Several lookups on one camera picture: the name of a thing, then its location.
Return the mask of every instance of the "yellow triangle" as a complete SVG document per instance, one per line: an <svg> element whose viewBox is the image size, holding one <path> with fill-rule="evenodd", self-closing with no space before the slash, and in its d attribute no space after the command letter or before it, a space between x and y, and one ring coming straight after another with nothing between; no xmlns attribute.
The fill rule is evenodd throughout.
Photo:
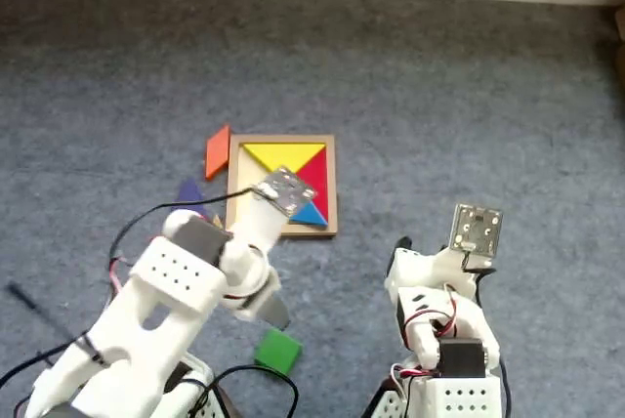
<svg viewBox="0 0 625 418"><path fill-rule="evenodd" d="M298 172L324 147L324 143L245 143L243 147L270 172L286 166Z"/></svg>

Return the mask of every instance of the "blue triangle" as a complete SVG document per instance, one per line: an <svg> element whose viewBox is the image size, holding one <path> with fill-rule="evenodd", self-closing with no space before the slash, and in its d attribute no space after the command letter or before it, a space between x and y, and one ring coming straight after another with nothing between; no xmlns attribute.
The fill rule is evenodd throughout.
<svg viewBox="0 0 625 418"><path fill-rule="evenodd" d="M311 201L297 215L291 217L290 221L291 223L302 223L304 225L328 226L328 222L325 221L325 218L323 218Z"/></svg>
<svg viewBox="0 0 625 418"><path fill-rule="evenodd" d="M199 187L195 183L195 179L189 177L185 181L180 184L180 190L178 192L178 198L176 201L196 201L203 200L202 192ZM172 208L174 210L191 210L199 213L204 218L207 218L206 209L202 205L192 205L192 206L175 206Z"/></svg>

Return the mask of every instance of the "red triangle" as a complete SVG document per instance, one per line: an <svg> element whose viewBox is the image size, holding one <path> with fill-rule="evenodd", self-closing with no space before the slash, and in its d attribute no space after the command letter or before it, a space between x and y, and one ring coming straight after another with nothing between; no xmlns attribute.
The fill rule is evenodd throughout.
<svg viewBox="0 0 625 418"><path fill-rule="evenodd" d="M325 161L325 147L313 156L304 167L297 172L300 179L316 190L312 201L319 213L328 221L328 175Z"/></svg>

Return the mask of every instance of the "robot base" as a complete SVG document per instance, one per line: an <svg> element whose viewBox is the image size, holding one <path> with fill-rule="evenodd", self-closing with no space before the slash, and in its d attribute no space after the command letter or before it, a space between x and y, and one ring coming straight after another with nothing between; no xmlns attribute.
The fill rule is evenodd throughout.
<svg viewBox="0 0 625 418"><path fill-rule="evenodd" d="M406 414L405 403L396 391L376 394L363 418L500 418L499 378L429 379L413 381Z"/></svg>
<svg viewBox="0 0 625 418"><path fill-rule="evenodd" d="M187 353L181 361L181 369L184 374L172 384L172 389L163 394L161 401L150 418L188 418L188 412L195 405L195 401L202 393L202 388L192 382L184 382L186 379L209 384L213 380L213 371L204 362ZM219 389L217 393L208 395L208 401L199 412L204 418L229 418L224 398ZM81 411L67 403L56 406L44 415L44 418L89 418Z"/></svg>

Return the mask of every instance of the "wooden frame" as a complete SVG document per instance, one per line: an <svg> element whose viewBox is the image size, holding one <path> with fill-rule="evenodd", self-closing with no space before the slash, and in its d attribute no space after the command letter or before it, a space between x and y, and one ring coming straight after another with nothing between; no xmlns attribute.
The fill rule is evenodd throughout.
<svg viewBox="0 0 625 418"><path fill-rule="evenodd" d="M291 236L332 236L338 230L337 195L336 195L336 158L334 136L332 135L232 135L230 136L228 193L240 190L239 154L245 143L323 143L326 149L327 189L328 189L328 226L317 228L299 224L286 224L282 235ZM237 202L231 198L226 206L226 228L236 221Z"/></svg>

